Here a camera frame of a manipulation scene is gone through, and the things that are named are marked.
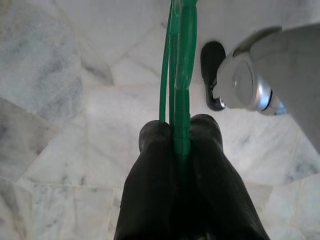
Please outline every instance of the floor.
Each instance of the floor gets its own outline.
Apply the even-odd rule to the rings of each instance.
[[[320,21],[316,0],[201,0],[190,101],[212,115],[272,240],[320,239],[320,156],[289,115],[205,105],[199,49]],[[0,1],[0,239],[112,240],[158,118],[168,0]]]

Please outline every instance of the marble floor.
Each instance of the marble floor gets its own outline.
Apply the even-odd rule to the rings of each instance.
[[[168,0],[0,0],[0,240],[112,240],[158,118]],[[271,240],[320,239],[320,156],[289,115],[210,111],[199,52],[320,21],[316,0],[200,0],[191,114],[220,125]]]

